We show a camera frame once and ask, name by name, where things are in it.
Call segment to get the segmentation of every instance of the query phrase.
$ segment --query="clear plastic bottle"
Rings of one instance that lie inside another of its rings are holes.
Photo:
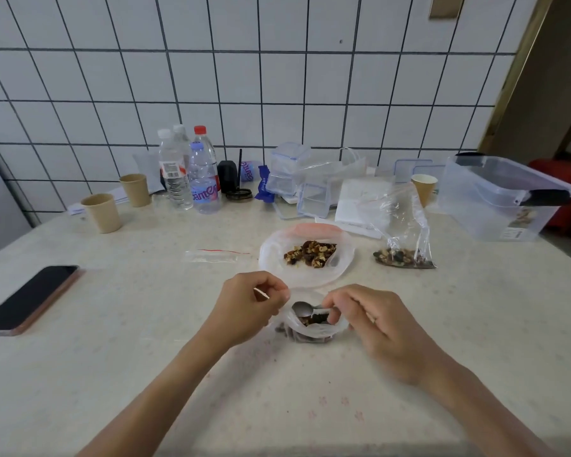
[[[207,153],[209,154],[209,159],[213,164],[213,171],[215,172],[215,182],[218,185],[218,191],[220,191],[220,179],[218,178],[218,159],[215,156],[215,149],[213,144],[207,137],[207,129],[204,125],[197,125],[195,127],[195,141],[201,141],[205,146]]]
[[[167,194],[173,206],[179,210],[189,210],[192,208],[192,194],[186,166],[184,164],[184,154],[174,141],[174,133],[169,129],[158,131],[161,140],[159,148],[159,163],[161,174],[167,186]]]
[[[215,171],[209,153],[201,141],[190,143],[190,190],[199,213],[216,213],[220,209],[220,195],[215,182]]]
[[[184,167],[188,170],[190,160],[190,139],[186,135],[186,127],[181,123],[174,125],[174,142],[179,145],[184,153]]]

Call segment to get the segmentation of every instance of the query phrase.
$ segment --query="brown paper cup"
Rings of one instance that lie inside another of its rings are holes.
[[[80,203],[102,234],[114,232],[122,226],[112,194],[90,195]]]
[[[121,176],[120,181],[132,207],[144,207],[150,203],[146,175],[140,173],[125,175]]]
[[[419,200],[421,201],[421,206],[425,208],[429,197],[432,195],[436,184],[438,183],[438,178],[430,175],[412,175],[410,179],[413,184],[417,187],[417,192],[419,193]]]

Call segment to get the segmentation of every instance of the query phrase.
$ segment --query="forearm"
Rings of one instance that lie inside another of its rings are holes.
[[[535,436],[469,369],[452,361],[428,392],[463,426],[487,457],[553,457]]]
[[[211,341],[195,335],[78,456],[153,455],[192,392],[224,352]]]

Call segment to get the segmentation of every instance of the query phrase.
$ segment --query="black phone screen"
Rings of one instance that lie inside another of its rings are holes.
[[[78,266],[47,266],[0,305],[0,330],[20,326]]]

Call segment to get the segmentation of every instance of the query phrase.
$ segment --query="smartphone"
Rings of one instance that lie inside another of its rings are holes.
[[[80,276],[79,266],[47,266],[0,305],[0,335],[19,335]]]

